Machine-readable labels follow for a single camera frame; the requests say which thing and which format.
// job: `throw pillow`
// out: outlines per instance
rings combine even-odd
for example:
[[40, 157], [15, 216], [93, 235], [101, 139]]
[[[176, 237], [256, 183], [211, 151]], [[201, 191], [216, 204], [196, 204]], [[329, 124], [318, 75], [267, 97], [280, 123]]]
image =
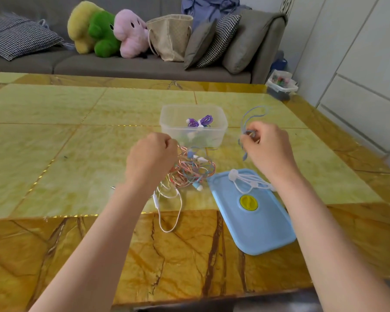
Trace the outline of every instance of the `throw pillow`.
[[185, 70], [197, 63], [204, 53], [207, 52], [208, 47], [214, 39], [216, 27], [216, 19], [213, 22], [206, 21], [201, 23], [192, 33], [185, 51], [185, 60], [183, 63]]
[[213, 64], [224, 54], [237, 31], [240, 19], [240, 15], [227, 15], [219, 20], [213, 43], [196, 64], [197, 68]]
[[243, 71], [253, 59], [273, 21], [286, 16], [283, 13], [266, 13], [242, 10], [237, 33], [223, 57], [223, 66], [229, 73]]
[[7, 61], [62, 42], [56, 33], [25, 17], [0, 15], [0, 56]]

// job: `pink stuffed toy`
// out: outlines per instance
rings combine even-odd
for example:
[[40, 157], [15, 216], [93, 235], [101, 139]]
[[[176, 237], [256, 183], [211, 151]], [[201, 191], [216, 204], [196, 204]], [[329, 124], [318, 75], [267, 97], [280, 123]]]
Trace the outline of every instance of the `pink stuffed toy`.
[[146, 23], [131, 10], [121, 10], [114, 19], [114, 36], [121, 41], [120, 54], [133, 58], [149, 48]]

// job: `bag handle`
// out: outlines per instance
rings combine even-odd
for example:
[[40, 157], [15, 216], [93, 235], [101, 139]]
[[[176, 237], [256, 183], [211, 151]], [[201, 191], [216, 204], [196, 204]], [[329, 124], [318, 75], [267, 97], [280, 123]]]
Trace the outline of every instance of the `bag handle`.
[[150, 41], [150, 31], [151, 31], [151, 29], [149, 30], [149, 33], [148, 33], [148, 35], [147, 35], [148, 41], [149, 41], [150, 50], [153, 52], [154, 55], [159, 56], [159, 54], [158, 54], [157, 51], [154, 49], [154, 47], [152, 47], [152, 42]]

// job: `sofa armrest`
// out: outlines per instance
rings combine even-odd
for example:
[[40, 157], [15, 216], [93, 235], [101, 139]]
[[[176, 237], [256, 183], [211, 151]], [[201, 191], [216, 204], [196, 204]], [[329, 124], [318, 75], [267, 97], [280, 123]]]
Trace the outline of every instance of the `sofa armrest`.
[[283, 17], [275, 19], [252, 61], [252, 84], [265, 84], [286, 27]]

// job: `green stuffed toy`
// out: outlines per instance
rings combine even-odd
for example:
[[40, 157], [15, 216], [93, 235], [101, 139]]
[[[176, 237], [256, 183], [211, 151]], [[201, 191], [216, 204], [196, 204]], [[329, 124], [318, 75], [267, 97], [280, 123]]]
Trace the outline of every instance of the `green stuffed toy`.
[[107, 58], [120, 51], [121, 41], [113, 33], [114, 18], [107, 11], [99, 11], [91, 16], [88, 35], [97, 41], [94, 52], [98, 57]]

